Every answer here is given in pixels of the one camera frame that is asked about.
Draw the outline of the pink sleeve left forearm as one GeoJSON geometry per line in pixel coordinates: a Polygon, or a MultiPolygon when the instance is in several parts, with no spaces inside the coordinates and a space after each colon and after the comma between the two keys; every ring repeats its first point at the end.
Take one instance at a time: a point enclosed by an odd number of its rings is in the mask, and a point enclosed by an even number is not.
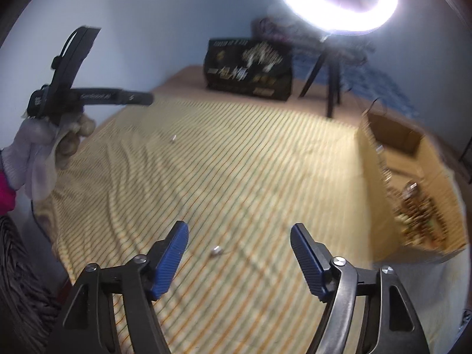
{"type": "Polygon", "coordinates": [[[16,191],[10,188],[4,172],[0,173],[0,215],[13,211],[16,205],[16,191]]]}

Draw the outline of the left gloved hand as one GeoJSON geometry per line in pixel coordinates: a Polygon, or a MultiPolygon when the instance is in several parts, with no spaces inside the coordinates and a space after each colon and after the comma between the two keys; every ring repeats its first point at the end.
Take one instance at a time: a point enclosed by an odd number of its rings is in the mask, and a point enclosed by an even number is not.
{"type": "Polygon", "coordinates": [[[1,151],[1,172],[10,188],[24,189],[32,201],[46,199],[54,190],[58,171],[66,169],[83,138],[95,131],[86,114],[66,114],[58,125],[47,119],[26,118],[12,144],[1,151]]]}

